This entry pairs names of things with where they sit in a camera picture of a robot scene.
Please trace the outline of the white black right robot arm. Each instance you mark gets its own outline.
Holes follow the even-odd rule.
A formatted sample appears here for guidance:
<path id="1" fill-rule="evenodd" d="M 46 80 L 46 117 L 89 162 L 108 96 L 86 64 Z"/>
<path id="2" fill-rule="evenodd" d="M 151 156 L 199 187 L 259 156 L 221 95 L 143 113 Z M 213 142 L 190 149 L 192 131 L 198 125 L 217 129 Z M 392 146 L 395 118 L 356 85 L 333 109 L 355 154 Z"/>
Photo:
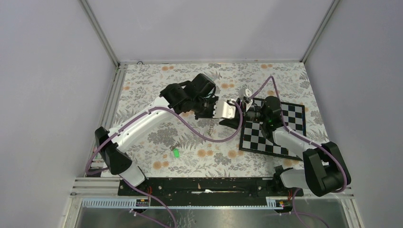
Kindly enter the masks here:
<path id="1" fill-rule="evenodd" d="M 288 149 L 303 160 L 302 170 L 276 168 L 272 188 L 277 195 L 284 196 L 291 188 L 300 188 L 310 189 L 314 195 L 321 197 L 342 192 L 351 183 L 351 176 L 337 144 L 319 144 L 292 130 L 283 119 L 277 97 L 266 97 L 261 108 L 255 110 L 241 99 L 219 100 L 214 106 L 213 116 L 222 119 L 221 125 L 233 129 L 246 121 L 258 122 L 265 139 Z"/>

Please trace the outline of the silver carabiner keyring with chain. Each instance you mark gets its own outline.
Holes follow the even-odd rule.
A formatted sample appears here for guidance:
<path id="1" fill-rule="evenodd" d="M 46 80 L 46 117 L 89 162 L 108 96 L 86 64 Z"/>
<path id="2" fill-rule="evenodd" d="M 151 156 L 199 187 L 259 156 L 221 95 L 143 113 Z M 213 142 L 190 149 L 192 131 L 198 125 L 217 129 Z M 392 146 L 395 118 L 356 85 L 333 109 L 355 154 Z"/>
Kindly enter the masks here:
<path id="1" fill-rule="evenodd" d="M 210 119 L 209 120 L 209 124 L 208 124 L 207 130 L 206 130 L 206 133 L 207 133 L 207 135 L 209 137 L 213 136 L 216 123 L 217 123 L 217 119 Z"/>

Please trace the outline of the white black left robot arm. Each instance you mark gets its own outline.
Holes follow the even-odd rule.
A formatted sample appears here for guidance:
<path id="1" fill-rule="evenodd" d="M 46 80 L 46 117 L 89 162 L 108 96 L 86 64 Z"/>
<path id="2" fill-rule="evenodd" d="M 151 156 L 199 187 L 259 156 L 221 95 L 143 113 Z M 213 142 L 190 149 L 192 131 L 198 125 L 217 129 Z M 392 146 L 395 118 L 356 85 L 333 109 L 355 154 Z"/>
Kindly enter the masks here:
<path id="1" fill-rule="evenodd" d="M 146 177 L 126 151 L 175 114 L 193 111 L 202 118 L 212 118 L 218 100 L 215 91 L 215 83 L 204 74 L 198 74 L 192 81 L 167 85 L 146 108 L 127 121 L 108 130 L 99 127 L 95 131 L 96 152 L 113 175 L 129 182 L 129 189 L 135 195 L 144 194 L 147 191 Z"/>

